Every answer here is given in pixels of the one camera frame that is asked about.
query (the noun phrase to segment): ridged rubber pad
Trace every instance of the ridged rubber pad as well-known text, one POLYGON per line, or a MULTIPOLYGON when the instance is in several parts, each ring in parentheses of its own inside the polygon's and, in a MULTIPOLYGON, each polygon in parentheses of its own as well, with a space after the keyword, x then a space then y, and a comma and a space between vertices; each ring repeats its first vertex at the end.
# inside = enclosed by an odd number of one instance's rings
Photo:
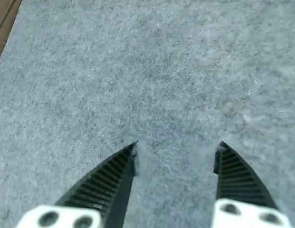
POLYGON ((253 169, 223 141, 216 151, 214 173, 219 175, 216 199, 227 198, 278 210, 253 169))
POLYGON ((96 209, 104 228, 122 228, 134 177, 132 143, 96 166, 55 204, 96 209))

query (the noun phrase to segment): wooden floorboard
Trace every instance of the wooden floorboard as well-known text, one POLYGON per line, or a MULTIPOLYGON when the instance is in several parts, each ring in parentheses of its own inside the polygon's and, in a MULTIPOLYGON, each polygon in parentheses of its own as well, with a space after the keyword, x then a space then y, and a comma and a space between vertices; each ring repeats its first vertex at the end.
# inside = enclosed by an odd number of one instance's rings
POLYGON ((5 48, 21 0, 0 0, 0 56, 5 48))

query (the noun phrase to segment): carpet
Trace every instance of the carpet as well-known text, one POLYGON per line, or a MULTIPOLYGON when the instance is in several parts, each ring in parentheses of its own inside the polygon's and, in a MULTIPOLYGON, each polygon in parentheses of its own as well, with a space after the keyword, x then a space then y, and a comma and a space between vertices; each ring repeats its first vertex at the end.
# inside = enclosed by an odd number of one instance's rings
POLYGON ((295 0, 23 0, 0 59, 0 227, 136 140, 124 227, 210 227, 220 140, 295 226, 295 0))

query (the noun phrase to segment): screw hole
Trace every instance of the screw hole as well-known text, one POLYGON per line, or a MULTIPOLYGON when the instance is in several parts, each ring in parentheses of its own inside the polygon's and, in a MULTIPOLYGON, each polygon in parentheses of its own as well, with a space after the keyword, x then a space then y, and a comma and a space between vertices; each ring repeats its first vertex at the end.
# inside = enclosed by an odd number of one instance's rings
POLYGON ((51 211, 51 212, 48 212, 46 214, 44 214, 40 220, 39 220, 39 224, 42 226, 42 227, 50 227, 52 226, 53 224, 56 223, 58 219, 58 214, 54 211, 51 211))
POLYGON ((92 224, 92 219, 88 216, 84 216, 76 220, 74 228, 89 228, 91 224, 92 224))
POLYGON ((231 213, 231 214, 234 214, 234 215, 240 215, 240 210, 233 204, 226 204, 226 205, 223 205, 221 207, 221 209, 225 212, 228 212, 228 213, 231 213))
POLYGON ((260 219, 265 222, 281 225, 282 221, 279 219, 278 216, 272 214, 272 213, 263 213, 260 216, 260 219))

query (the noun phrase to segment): bolt hole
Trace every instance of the bolt hole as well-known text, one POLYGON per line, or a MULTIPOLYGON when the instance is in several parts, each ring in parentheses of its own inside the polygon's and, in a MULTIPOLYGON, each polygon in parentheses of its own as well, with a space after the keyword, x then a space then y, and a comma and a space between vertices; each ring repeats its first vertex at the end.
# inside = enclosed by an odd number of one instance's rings
POLYGON ((277 225, 282 224, 282 221, 279 219, 279 217, 272 213, 263 213, 259 217, 262 221, 266 221, 277 225))
POLYGON ((54 211, 51 211, 51 212, 48 212, 46 214, 44 214, 40 220, 39 220, 39 224, 42 226, 42 227, 50 227, 52 226, 53 224, 56 223, 58 219, 58 214, 54 211))
POLYGON ((233 204, 225 204, 221 207, 221 210, 234 214, 234 215, 240 215, 240 210, 233 204))
POLYGON ((74 228, 89 228, 91 224, 92 224, 92 219, 88 216, 84 216, 76 220, 74 228))

